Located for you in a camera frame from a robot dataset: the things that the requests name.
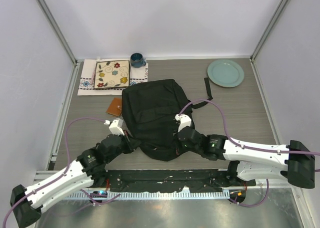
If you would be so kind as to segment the black student backpack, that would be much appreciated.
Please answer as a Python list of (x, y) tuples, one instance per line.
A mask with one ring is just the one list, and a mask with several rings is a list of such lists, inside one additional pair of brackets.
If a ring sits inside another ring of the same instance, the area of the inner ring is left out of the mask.
[(177, 139), (175, 116), (192, 116), (207, 101), (190, 105), (183, 88), (173, 79), (132, 85), (122, 91), (122, 117), (140, 149), (150, 158), (171, 161), (187, 152)]

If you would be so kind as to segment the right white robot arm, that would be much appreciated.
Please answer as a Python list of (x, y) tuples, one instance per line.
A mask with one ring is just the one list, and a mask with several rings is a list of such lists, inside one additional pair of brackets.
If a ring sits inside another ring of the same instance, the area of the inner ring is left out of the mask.
[(248, 143), (222, 135), (203, 135), (186, 126), (177, 139), (182, 148), (203, 158), (229, 161), (226, 181), (233, 186), (255, 179), (287, 180), (293, 186), (315, 187), (315, 156), (300, 141), (288, 145)]

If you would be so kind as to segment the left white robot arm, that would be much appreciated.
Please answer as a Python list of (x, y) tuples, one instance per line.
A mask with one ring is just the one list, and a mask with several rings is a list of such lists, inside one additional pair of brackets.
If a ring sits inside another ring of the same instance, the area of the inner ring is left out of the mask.
[(132, 153), (139, 145), (129, 135), (108, 135), (47, 179), (28, 187), (14, 187), (9, 203), (18, 227), (34, 224), (42, 213), (75, 191), (92, 185), (102, 187), (107, 180), (106, 164), (120, 154)]

